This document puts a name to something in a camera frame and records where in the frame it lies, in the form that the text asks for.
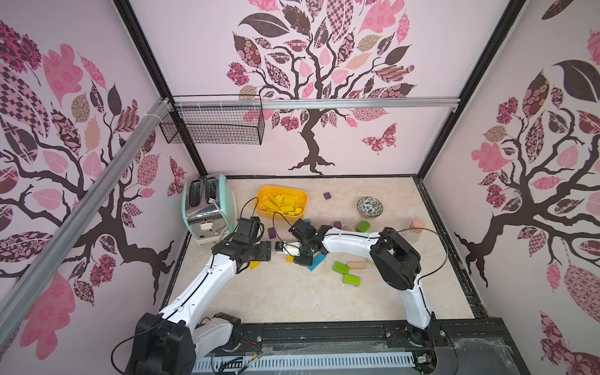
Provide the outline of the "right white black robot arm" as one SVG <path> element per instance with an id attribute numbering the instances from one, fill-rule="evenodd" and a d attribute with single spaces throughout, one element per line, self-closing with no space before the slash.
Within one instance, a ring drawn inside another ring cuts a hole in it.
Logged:
<path id="1" fill-rule="evenodd" d="M 347 254 L 373 261 L 383 281 L 397 290 L 406 312 L 406 337 L 416 347 L 434 345 L 434 312 L 428 306 L 422 281 L 421 256 L 391 227 L 379 233 L 344 231 L 323 225 L 316 229 L 297 220 L 289 229 L 293 243 L 276 242 L 275 248 L 292 256 L 300 266 L 312 266 L 318 254 Z"/>

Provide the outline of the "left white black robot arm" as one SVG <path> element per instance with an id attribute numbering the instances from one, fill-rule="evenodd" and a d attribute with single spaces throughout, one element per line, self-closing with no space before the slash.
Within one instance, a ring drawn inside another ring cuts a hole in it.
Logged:
<path id="1" fill-rule="evenodd" d="M 200 274 L 174 302 L 137 322 L 131 355 L 120 374 L 190 374 L 199 356 L 226 345 L 234 333 L 234 320 L 214 317 L 201 324 L 204 312 L 235 275 L 247 269 L 261 253 L 264 225 L 259 217 L 240 218 L 234 232 L 211 249 L 212 256 Z"/>

